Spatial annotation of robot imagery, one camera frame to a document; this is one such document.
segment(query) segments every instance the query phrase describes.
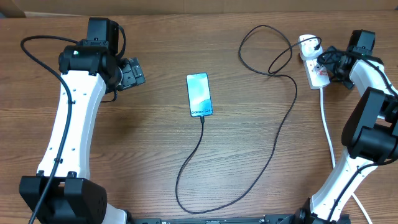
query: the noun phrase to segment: phone screen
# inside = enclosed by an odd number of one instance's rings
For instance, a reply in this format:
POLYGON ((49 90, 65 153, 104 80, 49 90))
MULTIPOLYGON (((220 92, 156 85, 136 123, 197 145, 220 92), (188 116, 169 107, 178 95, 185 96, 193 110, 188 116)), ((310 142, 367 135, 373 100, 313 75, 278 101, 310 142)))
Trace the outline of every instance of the phone screen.
POLYGON ((187 75, 188 98, 191 116, 213 114, 207 73, 187 75))

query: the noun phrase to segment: power strip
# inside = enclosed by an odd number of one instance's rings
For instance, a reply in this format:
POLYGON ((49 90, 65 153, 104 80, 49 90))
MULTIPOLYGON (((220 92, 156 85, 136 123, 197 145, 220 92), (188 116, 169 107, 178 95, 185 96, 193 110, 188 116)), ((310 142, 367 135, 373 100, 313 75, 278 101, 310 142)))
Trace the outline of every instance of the power strip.
MULTIPOLYGON (((315 36, 311 34, 301 35, 298 41, 303 41, 311 37, 315 36)), ((317 61, 317 57, 323 52, 322 47, 315 50, 315 46, 318 44, 318 39, 311 39, 298 45, 300 47, 300 56, 304 62, 305 73, 307 73, 308 83, 312 90, 317 90, 330 83, 328 71, 323 65, 318 64, 317 61)))

